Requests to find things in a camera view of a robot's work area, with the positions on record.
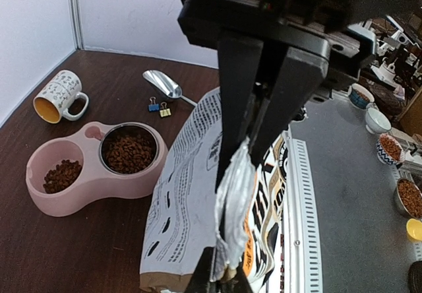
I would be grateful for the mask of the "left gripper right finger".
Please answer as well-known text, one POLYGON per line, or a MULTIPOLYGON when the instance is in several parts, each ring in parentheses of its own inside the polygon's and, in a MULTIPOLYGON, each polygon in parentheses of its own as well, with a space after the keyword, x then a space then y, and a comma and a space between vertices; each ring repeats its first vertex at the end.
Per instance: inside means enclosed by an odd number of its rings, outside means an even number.
POLYGON ((227 282, 229 293, 253 293, 249 281, 242 268, 236 270, 235 276, 227 282))

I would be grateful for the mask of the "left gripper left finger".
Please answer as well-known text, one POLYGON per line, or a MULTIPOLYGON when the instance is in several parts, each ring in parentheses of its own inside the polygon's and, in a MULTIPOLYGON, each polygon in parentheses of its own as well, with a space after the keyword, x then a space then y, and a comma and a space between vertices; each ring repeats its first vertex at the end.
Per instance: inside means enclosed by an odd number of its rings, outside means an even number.
POLYGON ((197 263, 194 273, 185 289, 185 293, 211 293, 214 292, 214 283, 210 281, 214 248, 204 248, 197 263))

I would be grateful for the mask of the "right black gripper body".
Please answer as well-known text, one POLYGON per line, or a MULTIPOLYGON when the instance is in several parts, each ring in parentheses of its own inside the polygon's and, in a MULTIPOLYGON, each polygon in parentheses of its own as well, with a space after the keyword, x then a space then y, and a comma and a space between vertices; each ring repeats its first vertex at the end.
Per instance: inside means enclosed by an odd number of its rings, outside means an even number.
POLYGON ((181 0, 178 23, 190 44, 217 49, 223 32, 317 50, 330 42, 330 73, 358 77, 375 58, 372 32, 350 21, 349 0, 181 0))

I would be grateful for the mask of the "dog food bag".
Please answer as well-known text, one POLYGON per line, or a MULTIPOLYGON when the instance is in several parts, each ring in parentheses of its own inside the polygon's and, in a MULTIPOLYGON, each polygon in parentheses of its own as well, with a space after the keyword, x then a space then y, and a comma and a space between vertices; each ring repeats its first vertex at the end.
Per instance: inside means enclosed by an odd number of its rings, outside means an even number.
MULTIPOLYGON (((215 190, 222 141, 220 91, 206 93, 172 144, 154 188, 140 262, 143 292, 182 292, 204 248, 216 244, 215 190)), ((288 149, 279 135, 255 172, 254 194, 243 223, 248 240, 241 258, 253 292, 262 292, 276 262, 283 217, 288 149)))

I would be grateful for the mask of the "metal food scoop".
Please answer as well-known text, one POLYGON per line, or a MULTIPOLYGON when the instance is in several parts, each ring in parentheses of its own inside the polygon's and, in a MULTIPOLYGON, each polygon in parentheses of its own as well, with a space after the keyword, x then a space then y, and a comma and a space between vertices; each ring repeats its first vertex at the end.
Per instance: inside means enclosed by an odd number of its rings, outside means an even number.
POLYGON ((197 103, 183 95, 182 88, 168 75, 158 70, 147 70, 142 74, 143 78, 156 87, 170 100, 184 100, 196 107, 197 103))

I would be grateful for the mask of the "gold binder clip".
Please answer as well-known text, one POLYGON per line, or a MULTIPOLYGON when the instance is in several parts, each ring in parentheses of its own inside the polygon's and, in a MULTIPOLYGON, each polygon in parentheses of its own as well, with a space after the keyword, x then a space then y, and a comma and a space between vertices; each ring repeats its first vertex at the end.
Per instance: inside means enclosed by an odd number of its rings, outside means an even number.
POLYGON ((160 117, 165 118, 171 116, 171 110, 168 108, 166 102, 160 103, 160 117))

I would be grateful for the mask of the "pink double pet bowl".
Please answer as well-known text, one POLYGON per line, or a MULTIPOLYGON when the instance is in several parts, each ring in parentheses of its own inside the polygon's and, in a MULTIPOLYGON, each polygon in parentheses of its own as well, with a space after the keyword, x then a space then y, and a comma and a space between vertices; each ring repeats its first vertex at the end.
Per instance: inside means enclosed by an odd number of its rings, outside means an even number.
POLYGON ((46 215, 68 216, 105 198, 138 199, 152 194, 168 153, 162 136, 151 126, 133 122, 106 125, 92 121, 68 137, 52 139, 39 146, 26 165, 27 190, 34 204, 46 215), (156 155, 149 167, 135 174, 118 174, 100 158, 100 146, 112 131, 138 127, 152 136, 156 155), (44 178, 62 160, 77 161, 82 170, 75 181, 57 193, 46 193, 44 178))

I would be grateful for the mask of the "blue binder clip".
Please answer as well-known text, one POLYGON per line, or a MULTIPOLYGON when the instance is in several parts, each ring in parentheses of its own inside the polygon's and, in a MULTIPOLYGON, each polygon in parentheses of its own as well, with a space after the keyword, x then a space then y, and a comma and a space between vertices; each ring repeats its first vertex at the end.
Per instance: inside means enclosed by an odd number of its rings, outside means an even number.
POLYGON ((159 112, 161 110, 161 106, 156 101, 156 97, 153 96, 150 98, 150 103, 148 105, 148 111, 149 112, 159 112))

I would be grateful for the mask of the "white ceramic bowl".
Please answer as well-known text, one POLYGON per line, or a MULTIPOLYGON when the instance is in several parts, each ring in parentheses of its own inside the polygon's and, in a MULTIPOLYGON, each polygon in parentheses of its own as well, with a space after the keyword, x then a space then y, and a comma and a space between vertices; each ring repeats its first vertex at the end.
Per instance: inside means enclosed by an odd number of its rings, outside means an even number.
POLYGON ((365 114, 365 128, 370 134, 380 135, 391 130, 388 118, 375 108, 367 108, 365 114))

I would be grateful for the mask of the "blue patterned kibble bowl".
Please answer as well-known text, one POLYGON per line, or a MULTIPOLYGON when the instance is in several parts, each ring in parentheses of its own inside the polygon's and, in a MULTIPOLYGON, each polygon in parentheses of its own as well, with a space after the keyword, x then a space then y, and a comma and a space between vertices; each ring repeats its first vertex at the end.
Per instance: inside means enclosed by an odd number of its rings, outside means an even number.
POLYGON ((405 160, 405 152, 399 142, 387 133, 379 136, 377 141, 378 159, 386 165, 397 166, 405 160))

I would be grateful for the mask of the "brown dog kibble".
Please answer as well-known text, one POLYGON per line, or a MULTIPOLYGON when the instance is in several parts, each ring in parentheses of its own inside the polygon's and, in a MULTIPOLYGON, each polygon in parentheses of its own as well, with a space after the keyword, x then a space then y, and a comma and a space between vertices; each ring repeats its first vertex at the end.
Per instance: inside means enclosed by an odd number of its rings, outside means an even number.
MULTIPOLYGON (((155 155, 155 142, 150 135, 114 135, 105 140, 100 156, 106 166, 118 174, 135 174, 151 165, 155 155)), ((46 193, 58 193, 75 182, 82 171, 79 161, 62 160, 44 177, 46 193)))

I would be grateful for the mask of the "bowl of kibble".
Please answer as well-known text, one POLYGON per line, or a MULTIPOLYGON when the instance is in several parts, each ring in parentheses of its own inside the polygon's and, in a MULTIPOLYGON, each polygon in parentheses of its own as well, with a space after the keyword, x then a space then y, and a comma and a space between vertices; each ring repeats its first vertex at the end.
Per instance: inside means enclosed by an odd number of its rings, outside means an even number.
POLYGON ((403 217, 421 219, 421 190, 412 181, 405 178, 398 180, 394 204, 403 217))

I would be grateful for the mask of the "black round stand base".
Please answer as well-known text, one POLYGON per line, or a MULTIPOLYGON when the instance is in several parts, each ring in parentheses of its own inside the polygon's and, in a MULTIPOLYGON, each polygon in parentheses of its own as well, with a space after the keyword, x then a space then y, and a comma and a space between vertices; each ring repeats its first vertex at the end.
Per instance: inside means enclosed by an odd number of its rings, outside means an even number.
POLYGON ((407 282, 410 293, 422 293, 422 261, 411 264, 407 274, 407 282))

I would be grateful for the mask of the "white patterned mug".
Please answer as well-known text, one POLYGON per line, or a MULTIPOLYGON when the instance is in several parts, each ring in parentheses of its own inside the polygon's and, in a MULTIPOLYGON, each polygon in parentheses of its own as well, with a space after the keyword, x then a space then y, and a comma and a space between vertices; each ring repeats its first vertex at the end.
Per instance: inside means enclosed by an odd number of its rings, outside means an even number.
POLYGON ((33 107, 44 121, 57 124, 63 118, 68 121, 79 120, 86 112, 90 99, 82 91, 80 78, 72 71, 59 71, 35 96, 33 107), (83 100, 84 106, 77 114, 69 109, 76 100, 83 100))

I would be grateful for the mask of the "right aluminium frame post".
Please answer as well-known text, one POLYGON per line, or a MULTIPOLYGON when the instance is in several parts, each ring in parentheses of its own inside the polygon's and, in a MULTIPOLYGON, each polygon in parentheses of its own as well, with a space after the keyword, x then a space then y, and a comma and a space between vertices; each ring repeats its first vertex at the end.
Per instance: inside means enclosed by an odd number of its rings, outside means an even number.
POLYGON ((80 3, 79 0, 69 0, 69 8, 71 13, 71 22, 73 27, 73 36, 75 48, 84 49, 84 40, 82 35, 82 23, 80 19, 80 3))

